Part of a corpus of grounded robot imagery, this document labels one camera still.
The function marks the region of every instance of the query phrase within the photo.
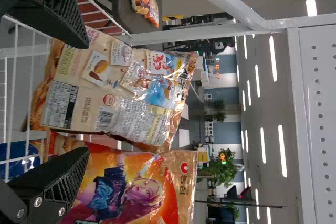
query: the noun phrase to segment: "white metal rack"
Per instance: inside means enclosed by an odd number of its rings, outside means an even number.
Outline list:
[[[154,33],[130,35],[109,14],[92,3],[100,12],[104,13],[105,21],[111,20],[120,27],[125,36],[119,38],[131,45],[145,45],[172,41],[204,39],[215,37],[241,36],[252,34],[287,33],[291,66],[291,83],[295,104],[296,141],[298,145],[300,185],[302,194],[304,224],[336,223],[336,163],[333,150],[336,147],[334,136],[334,122],[336,121],[336,14],[318,15],[315,17],[298,17],[277,20],[264,20],[241,0],[210,0],[223,11],[234,16],[240,23],[221,22],[210,26],[191,27],[159,31]],[[3,73],[0,86],[3,94],[0,97],[1,113],[0,128],[3,130],[1,142],[6,142],[7,159],[0,164],[6,164],[5,180],[8,181],[9,164],[13,161],[27,160],[28,141],[32,139],[32,132],[28,129],[25,156],[9,159],[10,143],[16,129],[13,122],[23,118],[14,118],[17,106],[15,90],[18,84],[17,60],[20,57],[29,58],[29,77],[26,76],[28,90],[26,111],[30,113],[30,101],[34,89],[34,73],[38,67],[43,68],[40,56],[49,54],[49,43],[35,45],[38,35],[45,36],[46,42],[50,37],[35,29],[22,24],[11,17],[4,19],[15,22],[14,47],[0,50],[0,73]],[[31,30],[32,42],[30,45],[20,46],[18,25],[22,29]]]

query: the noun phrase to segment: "brand logo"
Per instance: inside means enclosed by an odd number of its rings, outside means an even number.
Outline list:
[[[183,162],[181,164],[181,172],[184,173],[184,174],[187,174],[189,171],[189,167],[188,167],[188,164],[186,162]]]

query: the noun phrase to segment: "nutrition label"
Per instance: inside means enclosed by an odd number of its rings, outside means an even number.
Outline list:
[[[168,135],[172,110],[125,98],[118,100],[118,120],[113,134],[135,142],[161,146]]]
[[[70,129],[78,86],[53,81],[49,89],[43,124]]]

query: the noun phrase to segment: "white pegboard shelf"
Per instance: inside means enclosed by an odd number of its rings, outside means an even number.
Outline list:
[[[336,25],[288,30],[304,223],[336,223]]]

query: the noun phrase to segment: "barcode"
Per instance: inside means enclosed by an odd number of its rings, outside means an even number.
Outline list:
[[[109,111],[99,110],[97,117],[97,131],[109,131],[111,129],[113,113]]]

